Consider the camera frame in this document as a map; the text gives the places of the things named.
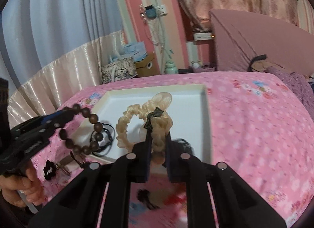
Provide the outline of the person's left hand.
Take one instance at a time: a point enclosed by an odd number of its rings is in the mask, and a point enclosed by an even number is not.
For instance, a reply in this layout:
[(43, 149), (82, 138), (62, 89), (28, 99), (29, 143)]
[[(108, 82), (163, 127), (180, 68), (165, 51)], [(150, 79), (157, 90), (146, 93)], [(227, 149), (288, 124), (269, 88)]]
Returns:
[(25, 207), (26, 204), (19, 196), (18, 191), (23, 191), (26, 195), (27, 202), (35, 206), (45, 202), (44, 188), (37, 176), (31, 160), (26, 164), (26, 177), (12, 175), (5, 177), (1, 175), (1, 189), (3, 198), (11, 205)]

